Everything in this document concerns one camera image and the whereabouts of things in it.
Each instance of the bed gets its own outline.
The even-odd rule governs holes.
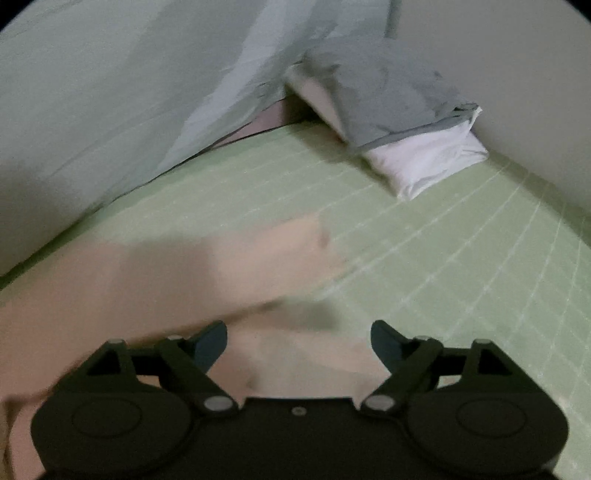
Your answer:
[[[499,154],[402,202],[327,126],[288,125],[186,162],[33,261],[82,238],[204,236],[307,212],[320,212],[348,260],[314,293],[333,321],[311,328],[366,339],[384,319],[450,346],[493,339],[568,416],[557,473],[591,475],[591,219]],[[26,284],[26,266],[19,273],[0,302]]]

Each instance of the fitted sheet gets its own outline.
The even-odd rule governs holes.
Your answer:
[[[185,163],[41,257],[73,238],[133,244],[307,212],[320,212],[348,259],[347,273],[308,299],[322,305],[310,310],[309,330],[369,345],[371,323],[384,319],[449,346],[493,339],[569,418],[557,473],[591,475],[591,219],[494,152],[400,202],[327,126],[290,125]]]

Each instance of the black bracket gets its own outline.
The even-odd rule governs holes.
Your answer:
[[[359,410],[341,398],[239,409],[206,375],[227,341],[215,322],[152,349],[105,343],[34,417],[45,478],[554,478],[567,420],[489,340],[445,348],[375,322],[372,347],[391,376]],[[449,375],[460,380],[439,386]]]

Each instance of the wall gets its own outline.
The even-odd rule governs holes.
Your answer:
[[[476,132],[591,210],[591,23],[564,0],[394,0],[390,36],[479,102]]]

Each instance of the gray blanket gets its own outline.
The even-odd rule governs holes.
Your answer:
[[[391,38],[331,38],[307,50],[302,62],[329,90],[354,150],[453,127],[478,108]]]

